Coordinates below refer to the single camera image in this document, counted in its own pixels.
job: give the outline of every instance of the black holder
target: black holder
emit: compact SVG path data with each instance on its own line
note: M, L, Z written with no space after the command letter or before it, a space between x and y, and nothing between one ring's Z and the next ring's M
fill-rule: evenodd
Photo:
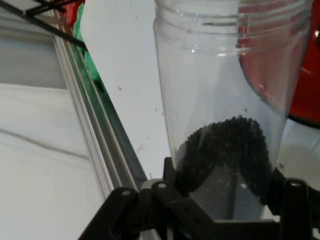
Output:
M46 11L55 9L58 10L60 12L65 12L66 10L64 9L63 6L67 5L67 4L71 4L73 2L77 2L80 0L53 0L53 1L46 1L46 0L35 0L35 2L40 3L39 6L30 8L28 10L22 11L18 8L16 8L15 6L0 0L0 8L3 8L5 10L7 10L8 12L27 20L28 22L54 34L57 35L58 37L86 50L87 47L85 45L85 43L83 41L80 41L78 39L76 39L75 37L57 29L54 26L51 26L50 24L36 18L36 15L44 13Z
M167 157L163 180L151 189L116 188L79 239L135 240L142 231L155 229L162 240L312 240L312 228L320 228L320 192L303 180L286 179L278 169L267 206L280 222L213 221L176 190L175 175Z

